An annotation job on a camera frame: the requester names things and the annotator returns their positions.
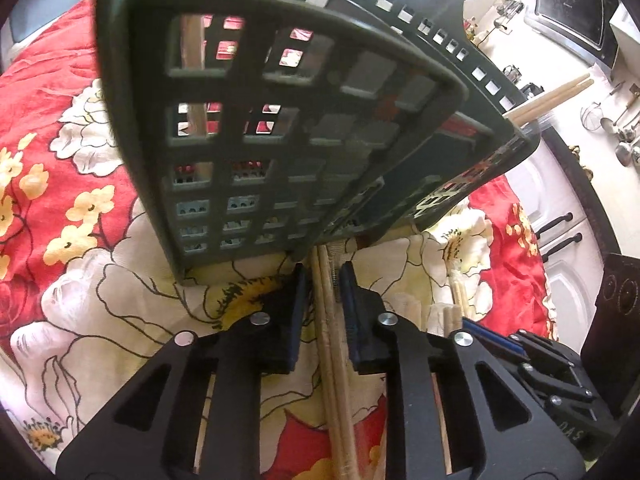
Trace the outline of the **hanging ladles and strainers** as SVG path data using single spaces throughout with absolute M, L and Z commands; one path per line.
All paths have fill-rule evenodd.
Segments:
M 615 119 L 605 116 L 603 101 L 600 101 L 592 102 L 580 110 L 580 123 L 582 128 L 587 131 L 602 130 L 609 136 L 615 136 L 618 141 L 614 150 L 617 160 L 624 167 L 635 166 L 639 168 L 639 113 L 630 118 L 629 122 L 623 122 L 623 119 L 639 102 L 638 84 L 632 84 L 629 92 L 630 99 Z

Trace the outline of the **black plastic utensil basket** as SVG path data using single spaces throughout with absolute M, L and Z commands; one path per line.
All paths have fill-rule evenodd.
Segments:
M 172 273 L 427 228 L 536 151 L 464 0 L 96 0 L 117 147 Z M 204 67 L 181 18 L 200 14 Z M 207 134 L 189 104 L 207 105 Z

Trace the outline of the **black range hood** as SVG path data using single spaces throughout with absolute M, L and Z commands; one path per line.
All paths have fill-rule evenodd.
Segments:
M 620 0 L 527 0 L 525 21 L 610 76 L 618 57 L 611 18 Z

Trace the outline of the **wooden chopstick pair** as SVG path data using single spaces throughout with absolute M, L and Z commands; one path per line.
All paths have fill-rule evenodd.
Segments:
M 323 402 L 334 474 L 337 479 L 359 479 L 344 330 L 341 329 L 340 312 L 337 310 L 328 248 L 324 245 L 314 246 L 309 254 L 309 262 L 314 285 L 314 322 Z
M 451 270 L 448 275 L 449 287 L 451 290 L 451 306 L 442 309 L 442 320 L 444 321 L 444 335 L 448 337 L 456 330 L 461 330 L 463 319 L 473 316 L 473 309 L 469 304 L 469 297 L 463 281 L 463 274 L 459 270 Z
M 185 68 L 204 67 L 204 25 L 200 14 L 184 14 L 181 18 L 181 57 Z M 192 136 L 207 134 L 207 105 L 189 104 L 189 132 Z

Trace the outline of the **wooden chopstick pair on cloth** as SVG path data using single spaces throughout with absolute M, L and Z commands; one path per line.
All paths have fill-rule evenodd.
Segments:
M 461 330 L 463 319 L 473 316 L 473 309 L 469 304 L 469 297 L 463 281 L 463 274 L 459 270 L 451 270 L 448 275 L 449 287 L 451 290 L 451 306 L 442 309 L 442 320 L 444 321 L 444 335 L 448 337 L 456 330 Z

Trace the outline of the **red floral tablecloth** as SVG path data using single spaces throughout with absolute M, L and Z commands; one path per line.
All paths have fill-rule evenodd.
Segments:
M 1 403 L 48 469 L 172 336 L 226 330 L 293 267 L 273 254 L 174 279 L 108 124 L 93 21 L 93 2 L 76 4 L 1 78 Z M 459 270 L 476 322 L 556 334 L 537 241 L 505 178 L 422 233 L 347 242 L 340 256 L 421 330 L 442 331 Z

